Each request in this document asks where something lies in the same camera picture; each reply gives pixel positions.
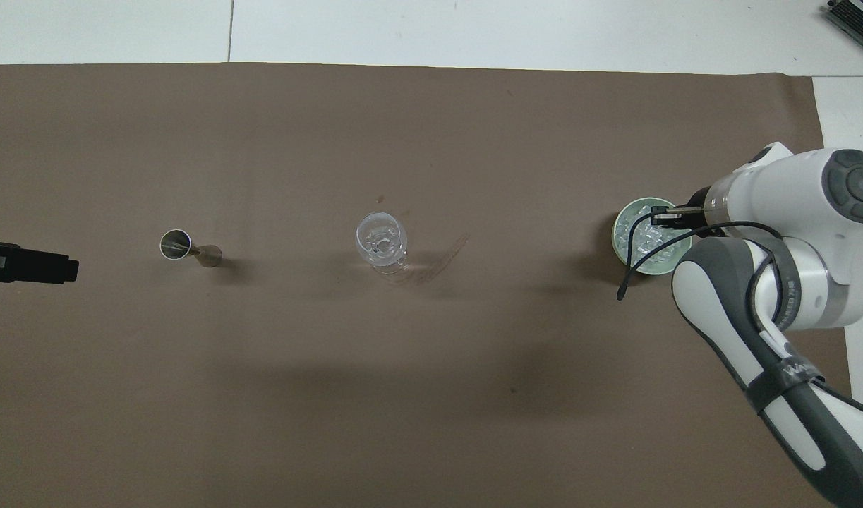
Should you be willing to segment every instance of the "jigger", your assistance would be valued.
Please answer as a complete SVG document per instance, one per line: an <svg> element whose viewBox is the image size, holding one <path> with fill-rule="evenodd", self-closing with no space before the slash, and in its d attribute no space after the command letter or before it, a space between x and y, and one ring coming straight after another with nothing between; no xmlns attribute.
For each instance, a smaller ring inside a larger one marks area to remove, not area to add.
<svg viewBox="0 0 863 508"><path fill-rule="evenodd" d="M190 254L203 267L217 267L221 263L221 248L216 245L196 247L183 229L171 229L161 237L161 255L169 260L182 260Z"/></svg>

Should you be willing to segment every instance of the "black strap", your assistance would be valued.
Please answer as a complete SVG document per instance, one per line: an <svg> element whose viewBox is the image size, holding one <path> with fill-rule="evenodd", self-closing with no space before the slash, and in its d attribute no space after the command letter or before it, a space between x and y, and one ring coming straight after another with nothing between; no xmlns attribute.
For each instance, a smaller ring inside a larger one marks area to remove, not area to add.
<svg viewBox="0 0 863 508"><path fill-rule="evenodd" d="M803 356L795 355L779 360L773 367L764 370L748 384L744 395L754 408L754 412L760 413L770 402L788 392L795 385L809 382L814 378L823 380L823 375L810 360Z"/></svg>

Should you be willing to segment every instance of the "stain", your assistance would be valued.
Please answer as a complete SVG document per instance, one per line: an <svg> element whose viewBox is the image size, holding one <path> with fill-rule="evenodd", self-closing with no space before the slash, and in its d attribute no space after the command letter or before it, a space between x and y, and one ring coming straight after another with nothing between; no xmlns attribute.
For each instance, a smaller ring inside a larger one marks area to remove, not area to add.
<svg viewBox="0 0 863 508"><path fill-rule="evenodd" d="M463 250L463 247L466 247L466 244L469 241L469 234L464 234L459 237L456 242L454 242L453 247L447 251L447 254L444 254L444 257L441 257L440 260L430 267L427 270L422 270L422 273L416 274L415 283L416 286L421 286L422 284L427 284L434 280L442 271L447 269L450 266L453 258L459 254L459 251Z"/></svg>

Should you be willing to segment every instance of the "brown table covering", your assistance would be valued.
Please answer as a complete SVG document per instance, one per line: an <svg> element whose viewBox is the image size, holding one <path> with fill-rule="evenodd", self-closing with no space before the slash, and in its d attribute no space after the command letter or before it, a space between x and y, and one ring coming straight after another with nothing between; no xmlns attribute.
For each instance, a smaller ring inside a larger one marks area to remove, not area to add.
<svg viewBox="0 0 863 508"><path fill-rule="evenodd" d="M0 506L826 506L669 276L615 301L625 203L777 140L822 146L809 78L0 66L0 241L80 261L0 284Z"/></svg>

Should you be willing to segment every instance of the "white table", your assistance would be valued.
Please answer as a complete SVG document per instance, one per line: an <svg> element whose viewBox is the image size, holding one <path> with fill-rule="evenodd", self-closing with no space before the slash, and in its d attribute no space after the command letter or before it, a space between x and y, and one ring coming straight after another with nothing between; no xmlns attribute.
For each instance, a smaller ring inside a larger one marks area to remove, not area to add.
<svg viewBox="0 0 863 508"><path fill-rule="evenodd" d="M814 76L827 147L863 149L863 48L805 0L0 2L0 64L295 61ZM846 330L863 401L863 321Z"/></svg>

